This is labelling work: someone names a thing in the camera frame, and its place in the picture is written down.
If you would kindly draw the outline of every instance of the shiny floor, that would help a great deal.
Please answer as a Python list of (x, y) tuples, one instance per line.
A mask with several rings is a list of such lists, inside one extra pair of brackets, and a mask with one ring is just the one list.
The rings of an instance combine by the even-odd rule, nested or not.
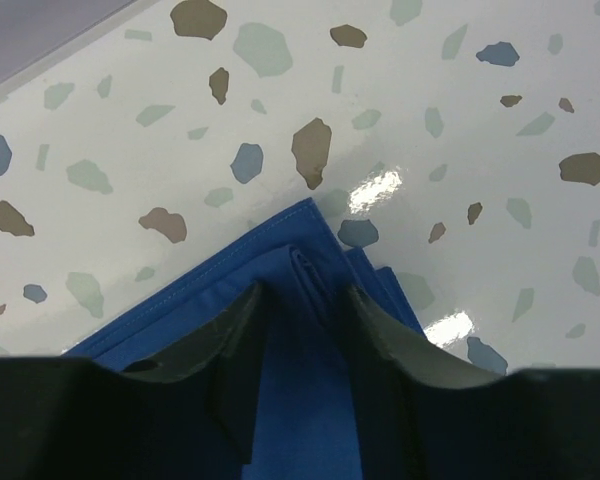
[(432, 342), (600, 365), (600, 0), (120, 18), (0, 92), (1, 355), (66, 350), (313, 196)]

